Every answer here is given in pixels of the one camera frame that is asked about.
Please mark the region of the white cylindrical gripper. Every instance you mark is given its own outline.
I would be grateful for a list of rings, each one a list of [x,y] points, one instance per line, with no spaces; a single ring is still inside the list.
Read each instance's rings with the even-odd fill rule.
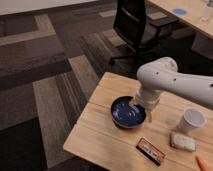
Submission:
[[[137,103],[147,110],[153,110],[160,101],[160,90],[151,89],[148,87],[140,86],[135,94],[135,98],[129,101],[130,106],[134,106]],[[152,112],[148,111],[148,121],[152,122]]]

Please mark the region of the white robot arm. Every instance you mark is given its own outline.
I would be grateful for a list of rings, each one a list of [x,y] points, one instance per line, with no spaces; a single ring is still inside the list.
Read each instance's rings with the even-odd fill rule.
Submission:
[[[213,76],[180,73],[171,57],[140,66],[136,76],[140,86],[134,99],[145,110],[152,111],[159,104],[163,92],[213,110]]]

